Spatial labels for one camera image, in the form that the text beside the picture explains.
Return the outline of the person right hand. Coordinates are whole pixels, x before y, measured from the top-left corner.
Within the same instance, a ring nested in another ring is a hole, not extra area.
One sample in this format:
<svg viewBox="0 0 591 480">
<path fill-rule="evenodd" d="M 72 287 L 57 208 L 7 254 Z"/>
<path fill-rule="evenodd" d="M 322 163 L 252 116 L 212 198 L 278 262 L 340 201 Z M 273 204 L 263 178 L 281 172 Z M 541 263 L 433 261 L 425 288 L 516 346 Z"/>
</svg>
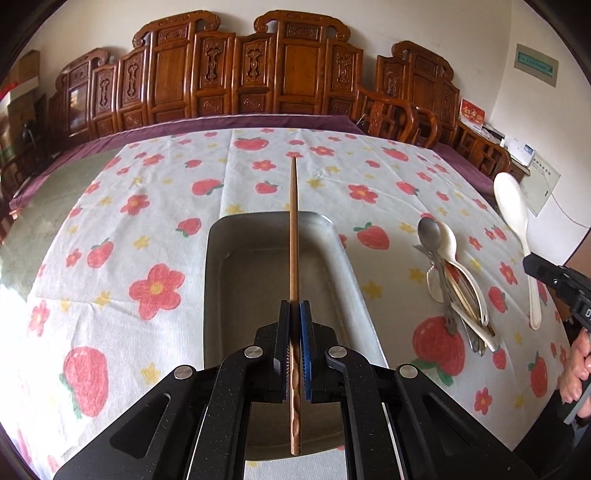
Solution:
<svg viewBox="0 0 591 480">
<path fill-rule="evenodd" d="M 583 382 L 590 377 L 590 334 L 582 329 L 571 345 L 570 356 L 559 377 L 559 392 L 564 404 L 577 402 L 583 394 Z"/>
</svg>

